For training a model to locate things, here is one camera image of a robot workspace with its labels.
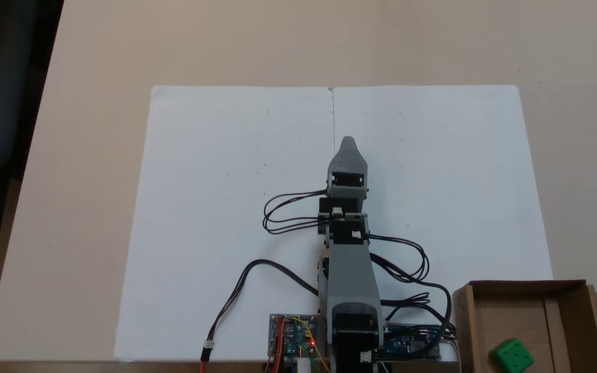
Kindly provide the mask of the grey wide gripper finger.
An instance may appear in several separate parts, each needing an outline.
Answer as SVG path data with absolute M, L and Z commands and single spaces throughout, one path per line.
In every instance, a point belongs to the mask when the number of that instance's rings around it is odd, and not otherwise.
M 339 150 L 329 163 L 328 175 L 332 173 L 352 173 L 366 176 L 368 164 L 360 153 L 356 141 L 351 136 L 343 137 Z

